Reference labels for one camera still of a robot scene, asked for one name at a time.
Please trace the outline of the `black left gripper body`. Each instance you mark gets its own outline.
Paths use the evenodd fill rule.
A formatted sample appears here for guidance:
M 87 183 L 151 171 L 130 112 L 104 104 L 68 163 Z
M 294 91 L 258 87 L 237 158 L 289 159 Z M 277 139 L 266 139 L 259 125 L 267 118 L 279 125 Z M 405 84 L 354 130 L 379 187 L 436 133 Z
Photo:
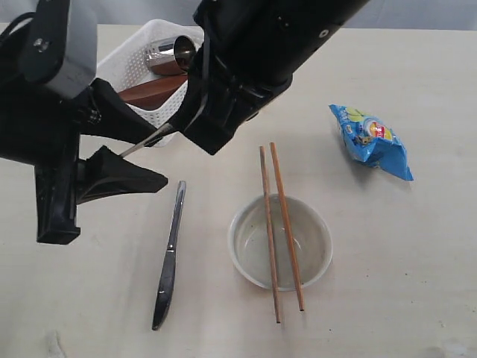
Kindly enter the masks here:
M 14 60 L 1 60 L 1 157 L 34 167 L 38 243 L 75 240 L 77 206 L 94 198 L 101 157 L 79 157 L 82 123 L 22 80 Z

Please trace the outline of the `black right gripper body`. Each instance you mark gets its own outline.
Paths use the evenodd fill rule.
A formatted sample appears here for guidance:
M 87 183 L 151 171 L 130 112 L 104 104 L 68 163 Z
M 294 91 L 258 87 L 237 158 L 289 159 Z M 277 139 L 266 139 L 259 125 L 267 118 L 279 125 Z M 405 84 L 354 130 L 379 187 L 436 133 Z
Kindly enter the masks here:
M 198 55 L 189 69 L 189 86 L 180 106 L 179 132 L 206 153 L 214 155 L 255 117 L 291 86 L 292 77 L 268 86 L 232 75 L 216 58 Z

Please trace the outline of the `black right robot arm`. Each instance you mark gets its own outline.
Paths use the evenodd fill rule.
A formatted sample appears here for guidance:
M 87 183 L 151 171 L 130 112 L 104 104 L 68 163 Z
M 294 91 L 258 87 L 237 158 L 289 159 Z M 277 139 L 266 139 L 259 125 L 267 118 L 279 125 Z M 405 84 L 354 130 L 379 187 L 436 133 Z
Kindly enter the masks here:
M 174 127 L 216 154 L 240 125 L 284 93 L 293 74 L 365 0 L 202 1 L 204 41 Z

